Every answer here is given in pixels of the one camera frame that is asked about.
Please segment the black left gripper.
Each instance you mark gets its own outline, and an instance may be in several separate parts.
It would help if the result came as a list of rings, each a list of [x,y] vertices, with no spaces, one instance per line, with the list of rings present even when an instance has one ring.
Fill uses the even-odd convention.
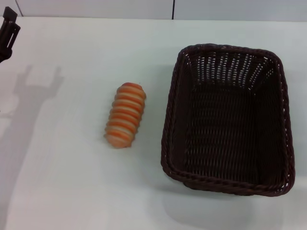
[[[17,13],[10,7],[5,7],[3,13],[3,23],[0,27],[0,38],[6,31],[6,38],[0,42],[0,63],[8,60],[12,56],[12,47],[20,31],[20,26],[16,24]]]

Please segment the dark brown woven basket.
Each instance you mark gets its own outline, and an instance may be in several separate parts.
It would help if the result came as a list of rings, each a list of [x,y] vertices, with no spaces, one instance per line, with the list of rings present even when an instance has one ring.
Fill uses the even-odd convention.
[[[295,183],[283,64],[273,52],[230,45],[182,49],[174,66],[161,165],[195,190],[281,196]]]

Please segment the orange striped bread roll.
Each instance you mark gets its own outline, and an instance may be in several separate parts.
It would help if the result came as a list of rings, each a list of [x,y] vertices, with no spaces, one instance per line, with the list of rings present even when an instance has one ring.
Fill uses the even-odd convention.
[[[142,86],[126,82],[116,92],[105,128],[105,138],[114,148],[130,147],[145,108]]]

